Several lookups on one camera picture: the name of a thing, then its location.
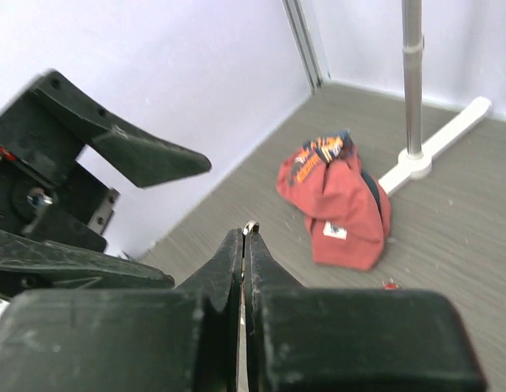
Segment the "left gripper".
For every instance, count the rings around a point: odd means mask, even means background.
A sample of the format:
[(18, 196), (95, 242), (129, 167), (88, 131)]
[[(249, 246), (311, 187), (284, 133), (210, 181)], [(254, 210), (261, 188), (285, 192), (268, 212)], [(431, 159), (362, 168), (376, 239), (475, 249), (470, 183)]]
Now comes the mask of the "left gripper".
[(119, 118), (62, 73), (41, 76), (0, 113), (0, 299), (43, 288), (175, 286), (159, 269), (99, 253), (119, 193), (78, 163), (87, 145), (141, 189), (212, 168), (206, 155)]

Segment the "crumpled dusty red shirt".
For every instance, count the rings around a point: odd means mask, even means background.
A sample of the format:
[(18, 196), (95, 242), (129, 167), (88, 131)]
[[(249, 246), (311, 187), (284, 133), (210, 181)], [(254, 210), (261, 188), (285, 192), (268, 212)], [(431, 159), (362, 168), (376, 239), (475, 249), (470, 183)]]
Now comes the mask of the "crumpled dusty red shirt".
[(280, 166), (276, 189), (304, 214), (315, 263), (360, 271), (377, 264), (391, 232), (391, 203), (363, 168), (349, 131), (303, 143)]

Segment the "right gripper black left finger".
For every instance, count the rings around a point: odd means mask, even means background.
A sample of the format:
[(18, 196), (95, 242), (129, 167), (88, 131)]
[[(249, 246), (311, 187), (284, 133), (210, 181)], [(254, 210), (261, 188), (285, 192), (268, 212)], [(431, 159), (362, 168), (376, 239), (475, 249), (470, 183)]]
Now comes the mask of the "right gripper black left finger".
[(235, 391), (243, 235), (173, 288), (43, 288), (0, 318), (0, 391)]

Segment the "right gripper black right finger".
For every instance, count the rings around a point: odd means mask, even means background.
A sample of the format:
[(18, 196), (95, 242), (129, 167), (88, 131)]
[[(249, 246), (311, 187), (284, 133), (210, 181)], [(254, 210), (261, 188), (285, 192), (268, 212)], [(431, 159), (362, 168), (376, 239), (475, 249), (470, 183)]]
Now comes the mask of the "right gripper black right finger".
[(252, 391), (485, 391), (462, 318), (421, 289), (307, 288), (244, 238)]

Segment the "aluminium corner frame post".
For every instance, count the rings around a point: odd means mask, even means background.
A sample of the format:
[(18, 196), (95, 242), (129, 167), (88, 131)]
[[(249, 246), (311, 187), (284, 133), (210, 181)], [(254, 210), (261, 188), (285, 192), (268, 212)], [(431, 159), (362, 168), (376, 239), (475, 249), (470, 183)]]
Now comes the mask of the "aluminium corner frame post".
[(296, 46), (314, 94), (331, 80), (325, 47), (312, 1), (283, 0)]

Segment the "large metal keyring with clips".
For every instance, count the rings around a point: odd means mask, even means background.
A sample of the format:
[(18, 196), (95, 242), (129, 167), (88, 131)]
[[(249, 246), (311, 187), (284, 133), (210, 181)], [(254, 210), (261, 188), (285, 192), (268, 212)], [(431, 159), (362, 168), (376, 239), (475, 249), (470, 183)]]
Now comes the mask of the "large metal keyring with clips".
[(243, 227), (242, 234), (247, 236), (250, 233), (257, 233), (260, 229), (260, 224), (256, 220), (249, 220)]

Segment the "key with red tag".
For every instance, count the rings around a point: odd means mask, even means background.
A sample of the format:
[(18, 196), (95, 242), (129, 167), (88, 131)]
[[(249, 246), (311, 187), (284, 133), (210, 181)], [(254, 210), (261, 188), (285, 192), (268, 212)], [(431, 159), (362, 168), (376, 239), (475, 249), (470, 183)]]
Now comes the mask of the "key with red tag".
[(384, 290), (397, 290), (400, 288), (400, 285), (395, 283), (392, 279), (389, 279), (388, 281), (383, 281), (382, 284)]

